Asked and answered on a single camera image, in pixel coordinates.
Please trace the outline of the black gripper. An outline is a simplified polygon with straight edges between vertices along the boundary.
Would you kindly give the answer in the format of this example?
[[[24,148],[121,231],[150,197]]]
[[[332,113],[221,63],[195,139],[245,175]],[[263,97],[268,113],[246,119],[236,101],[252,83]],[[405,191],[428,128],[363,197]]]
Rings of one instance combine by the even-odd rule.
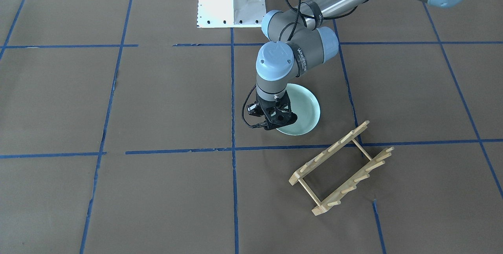
[[[256,94],[256,104],[258,117],[264,116],[267,120],[291,120],[293,111],[291,109],[291,101],[288,92],[285,92],[282,97],[275,98],[269,101]]]

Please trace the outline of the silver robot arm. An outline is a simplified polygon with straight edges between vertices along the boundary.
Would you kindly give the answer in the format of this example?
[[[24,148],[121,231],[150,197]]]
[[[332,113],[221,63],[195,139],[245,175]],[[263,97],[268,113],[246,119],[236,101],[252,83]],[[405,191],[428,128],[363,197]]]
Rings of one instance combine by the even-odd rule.
[[[242,110],[264,117],[256,127],[273,130],[297,121],[287,93],[287,83],[338,54],[334,30],[323,23],[348,16],[370,0],[298,0],[289,10],[269,11],[262,21],[268,39],[258,51],[255,63],[255,102]],[[451,8],[463,0],[417,0],[438,8]]]

